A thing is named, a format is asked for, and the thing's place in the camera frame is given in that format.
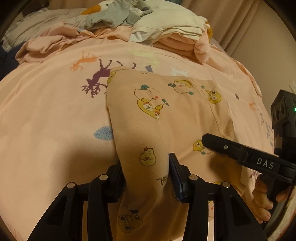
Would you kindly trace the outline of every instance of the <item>pink curtain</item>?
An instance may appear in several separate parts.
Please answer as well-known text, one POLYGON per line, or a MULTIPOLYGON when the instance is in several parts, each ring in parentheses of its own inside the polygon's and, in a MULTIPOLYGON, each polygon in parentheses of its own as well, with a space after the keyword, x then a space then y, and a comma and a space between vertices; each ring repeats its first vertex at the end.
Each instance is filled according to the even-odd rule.
POLYGON ((213 38, 231 55, 261 0, 183 0, 182 6, 208 19, 213 38))

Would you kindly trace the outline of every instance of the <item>plush toy head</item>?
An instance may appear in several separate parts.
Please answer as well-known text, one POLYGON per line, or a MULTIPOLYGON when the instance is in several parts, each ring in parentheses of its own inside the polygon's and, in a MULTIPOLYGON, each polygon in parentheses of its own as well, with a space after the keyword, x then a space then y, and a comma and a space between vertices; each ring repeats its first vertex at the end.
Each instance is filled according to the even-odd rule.
POLYGON ((100 2, 98 5, 93 6, 93 7, 89 8, 89 9, 83 11, 81 13, 81 15, 89 15, 89 14, 92 14, 92 13, 95 13, 95 12, 100 12, 100 11, 107 10, 109 4, 111 4, 113 2, 114 2, 114 0, 107 0, 107 1, 100 2))

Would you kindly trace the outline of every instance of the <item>blue leaf print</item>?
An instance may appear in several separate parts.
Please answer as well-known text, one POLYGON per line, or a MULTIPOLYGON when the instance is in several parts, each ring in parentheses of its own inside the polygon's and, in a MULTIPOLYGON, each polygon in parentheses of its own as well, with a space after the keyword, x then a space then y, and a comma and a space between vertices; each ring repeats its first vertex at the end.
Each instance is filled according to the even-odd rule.
POLYGON ((113 140, 113 130, 111 126, 104 126, 94 133, 94 137, 100 140, 113 140))

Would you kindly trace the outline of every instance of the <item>wall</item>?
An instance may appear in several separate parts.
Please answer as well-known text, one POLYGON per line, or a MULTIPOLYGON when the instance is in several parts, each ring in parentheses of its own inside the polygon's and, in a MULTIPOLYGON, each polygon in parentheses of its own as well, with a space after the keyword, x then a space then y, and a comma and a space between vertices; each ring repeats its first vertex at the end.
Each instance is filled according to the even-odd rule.
POLYGON ((263 1, 232 57, 252 73, 270 114, 280 89, 296 80, 296 42, 280 17, 263 1))

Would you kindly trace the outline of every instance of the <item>dark blue fabric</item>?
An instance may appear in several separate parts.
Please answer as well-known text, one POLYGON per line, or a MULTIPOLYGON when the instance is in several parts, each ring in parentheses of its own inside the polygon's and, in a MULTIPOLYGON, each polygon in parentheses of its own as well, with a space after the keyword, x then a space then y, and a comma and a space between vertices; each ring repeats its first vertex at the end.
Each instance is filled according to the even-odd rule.
POLYGON ((15 55, 23 44, 14 47, 9 52, 6 52, 0 45, 0 81, 18 67, 19 63, 15 60, 15 55))

